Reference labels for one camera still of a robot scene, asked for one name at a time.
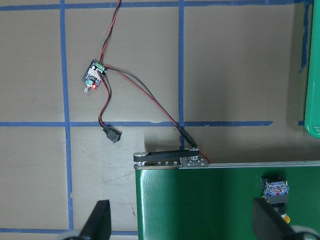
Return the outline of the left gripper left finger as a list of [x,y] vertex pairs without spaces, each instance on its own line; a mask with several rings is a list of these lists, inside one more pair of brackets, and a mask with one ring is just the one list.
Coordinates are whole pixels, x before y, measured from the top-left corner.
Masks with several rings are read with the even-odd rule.
[[109,240],[112,232],[109,200],[97,201],[76,240]]

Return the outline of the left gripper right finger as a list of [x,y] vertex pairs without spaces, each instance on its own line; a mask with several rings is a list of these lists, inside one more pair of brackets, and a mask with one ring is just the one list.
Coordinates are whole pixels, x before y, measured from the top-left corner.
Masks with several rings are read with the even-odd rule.
[[252,231],[258,240],[299,240],[288,223],[262,198],[252,202]]

